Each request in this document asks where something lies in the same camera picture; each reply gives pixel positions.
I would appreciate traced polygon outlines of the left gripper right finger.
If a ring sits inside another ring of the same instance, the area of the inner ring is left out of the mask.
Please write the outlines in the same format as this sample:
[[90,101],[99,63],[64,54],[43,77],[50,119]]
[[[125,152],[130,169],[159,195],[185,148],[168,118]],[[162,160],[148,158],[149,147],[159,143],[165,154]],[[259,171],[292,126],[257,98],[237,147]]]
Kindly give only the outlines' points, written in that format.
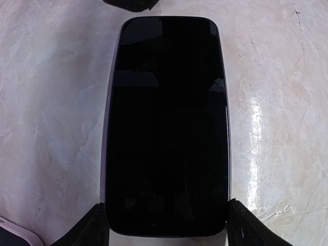
[[229,245],[279,245],[279,237],[236,199],[229,201],[227,231]]

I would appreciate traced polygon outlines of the black phone red edge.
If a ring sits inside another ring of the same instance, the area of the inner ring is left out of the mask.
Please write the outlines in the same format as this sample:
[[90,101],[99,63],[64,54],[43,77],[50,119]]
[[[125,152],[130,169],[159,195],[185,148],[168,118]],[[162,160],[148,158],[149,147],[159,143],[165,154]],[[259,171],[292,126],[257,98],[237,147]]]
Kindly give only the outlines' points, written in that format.
[[144,16],[125,22],[107,116],[105,213],[114,232],[183,238],[224,230],[229,115],[213,21]]

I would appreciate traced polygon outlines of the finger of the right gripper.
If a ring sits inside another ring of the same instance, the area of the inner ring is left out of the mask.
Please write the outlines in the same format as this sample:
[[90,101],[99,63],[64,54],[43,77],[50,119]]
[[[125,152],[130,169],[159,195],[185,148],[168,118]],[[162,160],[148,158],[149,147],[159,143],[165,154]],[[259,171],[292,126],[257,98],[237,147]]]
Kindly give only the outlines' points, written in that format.
[[159,0],[103,0],[104,3],[131,12],[151,10]]

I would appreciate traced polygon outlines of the pink clear phone case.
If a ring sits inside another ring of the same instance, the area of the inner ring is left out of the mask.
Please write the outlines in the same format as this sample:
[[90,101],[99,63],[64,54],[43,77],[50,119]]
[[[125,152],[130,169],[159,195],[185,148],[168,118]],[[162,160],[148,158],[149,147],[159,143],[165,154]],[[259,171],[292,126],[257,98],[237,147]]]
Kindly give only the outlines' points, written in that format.
[[1,246],[44,246],[41,239],[28,231],[1,217]]

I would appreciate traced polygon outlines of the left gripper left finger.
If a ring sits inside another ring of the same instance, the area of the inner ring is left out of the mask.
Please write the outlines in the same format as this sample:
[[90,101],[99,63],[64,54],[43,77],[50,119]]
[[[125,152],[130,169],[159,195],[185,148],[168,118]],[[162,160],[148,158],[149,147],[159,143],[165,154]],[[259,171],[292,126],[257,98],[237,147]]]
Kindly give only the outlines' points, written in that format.
[[105,204],[95,204],[63,237],[52,246],[107,246],[110,229],[105,218]]

